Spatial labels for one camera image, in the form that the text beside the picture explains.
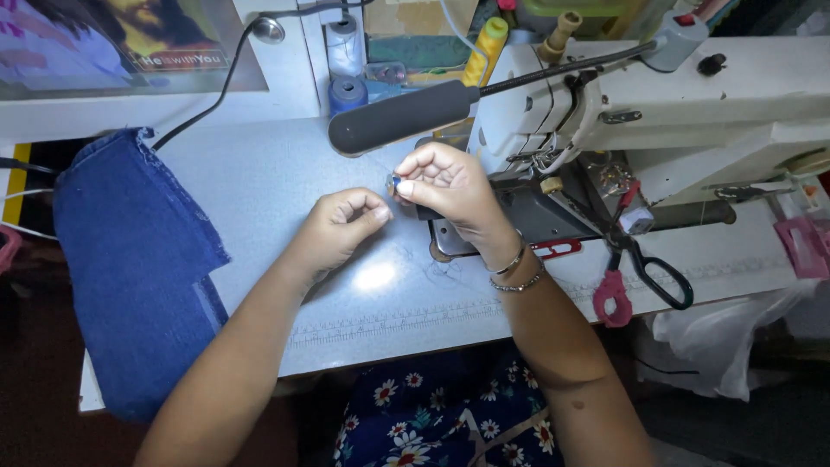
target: measuring tape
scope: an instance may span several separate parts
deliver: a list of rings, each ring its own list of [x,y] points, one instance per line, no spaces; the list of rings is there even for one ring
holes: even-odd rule
[[[772,268],[790,268],[786,256],[767,258],[748,258],[728,265],[707,265],[698,268],[684,269],[681,272],[690,282],[709,278],[722,278],[731,274],[744,274]],[[674,281],[668,273],[651,276],[661,285],[671,285]],[[625,288],[628,291],[637,291],[647,285],[632,274],[623,277]],[[593,290],[599,281],[584,284],[564,283],[560,287],[576,304],[590,301]],[[353,317],[340,320],[331,320],[295,326],[288,337],[287,348],[291,350],[305,349],[321,344],[347,342],[363,337],[383,336],[397,332],[423,331],[430,327],[440,327],[447,324],[481,319],[485,317],[499,317],[503,314],[501,302],[492,297],[480,298],[464,302],[450,302],[431,307],[399,310],[396,312],[370,313],[362,317]]]

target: yellow thread spool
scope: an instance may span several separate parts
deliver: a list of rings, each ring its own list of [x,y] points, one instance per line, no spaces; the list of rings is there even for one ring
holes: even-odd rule
[[[493,73],[493,68],[496,67],[496,62],[499,60],[501,49],[505,47],[507,41],[507,21],[500,17],[492,17],[487,20],[484,29],[478,35],[476,40],[476,47],[487,55],[489,61],[487,69],[484,69],[484,57],[476,51],[471,51],[470,60],[464,68],[464,77],[461,82],[465,86],[478,85],[478,78],[481,73],[484,73],[484,79],[481,80],[481,85],[484,86],[490,80],[490,75]]]

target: black scissor handle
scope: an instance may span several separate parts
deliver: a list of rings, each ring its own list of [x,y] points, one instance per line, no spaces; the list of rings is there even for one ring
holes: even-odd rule
[[[669,263],[666,263],[662,259],[655,258],[653,256],[642,256],[640,245],[637,242],[633,242],[628,251],[631,253],[632,263],[634,263],[634,271],[637,272],[637,276],[645,282],[646,285],[663,300],[663,302],[668,303],[676,310],[685,310],[691,306],[691,304],[695,301],[695,291],[691,288],[689,280],[686,279],[680,271],[674,269]],[[683,291],[683,302],[678,302],[676,298],[674,298],[669,292],[666,292],[666,289],[664,289],[657,283],[657,281],[646,273],[646,266],[648,264],[657,265],[675,280],[677,285],[680,286],[680,290]]]

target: woman's left hand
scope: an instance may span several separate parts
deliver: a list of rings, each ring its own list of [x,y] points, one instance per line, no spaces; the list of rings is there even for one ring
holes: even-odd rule
[[[309,284],[345,263],[354,249],[392,218],[386,202],[366,188],[345,189],[317,200],[305,222],[282,252]]]

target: blue denim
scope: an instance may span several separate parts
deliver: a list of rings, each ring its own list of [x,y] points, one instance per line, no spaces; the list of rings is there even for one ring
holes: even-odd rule
[[[151,421],[227,313],[208,274],[227,264],[207,215],[144,143],[119,130],[58,177],[55,230],[107,409]]]

